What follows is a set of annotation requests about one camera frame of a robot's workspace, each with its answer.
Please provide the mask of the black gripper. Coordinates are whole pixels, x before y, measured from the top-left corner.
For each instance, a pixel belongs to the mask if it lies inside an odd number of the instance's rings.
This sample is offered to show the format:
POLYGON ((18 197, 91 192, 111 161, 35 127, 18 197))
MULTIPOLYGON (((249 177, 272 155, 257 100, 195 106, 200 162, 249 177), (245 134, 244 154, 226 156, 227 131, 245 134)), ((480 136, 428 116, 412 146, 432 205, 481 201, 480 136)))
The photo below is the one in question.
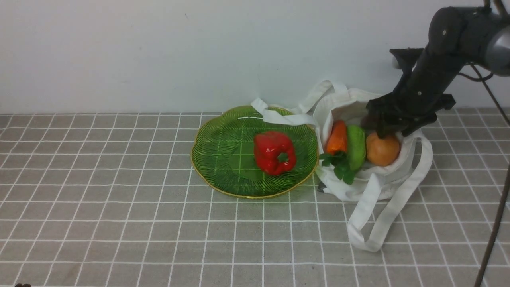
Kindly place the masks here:
POLYGON ((436 54, 429 48, 390 49, 403 74, 390 93, 366 104, 375 116, 378 138, 401 133, 406 138, 437 120, 436 113, 455 105, 445 90, 457 76, 457 57, 436 54))

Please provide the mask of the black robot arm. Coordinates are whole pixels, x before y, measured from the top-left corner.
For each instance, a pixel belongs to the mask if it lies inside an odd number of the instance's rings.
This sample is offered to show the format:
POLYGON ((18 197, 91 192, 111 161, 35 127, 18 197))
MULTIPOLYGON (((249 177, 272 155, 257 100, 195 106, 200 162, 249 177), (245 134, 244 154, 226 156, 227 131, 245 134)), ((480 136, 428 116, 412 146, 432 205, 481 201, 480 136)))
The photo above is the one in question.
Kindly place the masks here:
POLYGON ((437 120, 436 113, 455 105, 445 93, 467 64, 490 74, 510 73, 510 26, 505 8, 445 7, 432 18, 424 48, 391 49, 403 74, 394 90, 366 104, 363 128, 380 138, 400 132, 409 136, 437 120))

